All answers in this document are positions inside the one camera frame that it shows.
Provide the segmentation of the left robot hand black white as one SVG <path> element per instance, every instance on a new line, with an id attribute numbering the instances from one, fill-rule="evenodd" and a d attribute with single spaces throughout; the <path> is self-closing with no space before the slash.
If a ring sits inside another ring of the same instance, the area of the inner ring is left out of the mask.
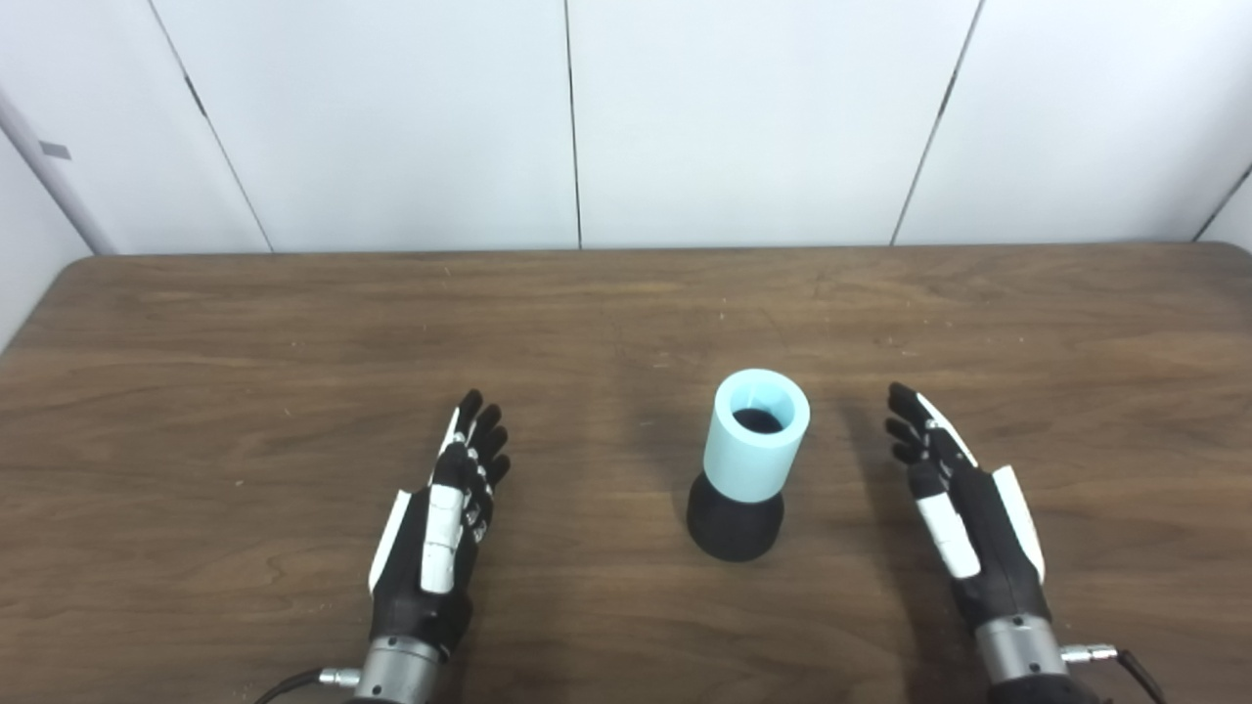
<path id="1" fill-rule="evenodd" d="M 470 631 L 470 579 L 511 468 L 503 417 L 470 390 L 424 485 L 394 494 L 368 575 L 372 640 L 409 638 L 447 660 Z"/>

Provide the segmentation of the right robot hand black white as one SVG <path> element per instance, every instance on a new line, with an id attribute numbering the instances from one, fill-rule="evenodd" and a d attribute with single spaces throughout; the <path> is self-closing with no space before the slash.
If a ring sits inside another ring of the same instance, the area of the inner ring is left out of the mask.
<path id="1" fill-rule="evenodd" d="M 1050 619 L 1045 557 L 1010 463 L 984 468 L 924 395 L 888 387 L 886 432 L 921 521 L 952 576 L 970 630 L 1014 618 Z"/>

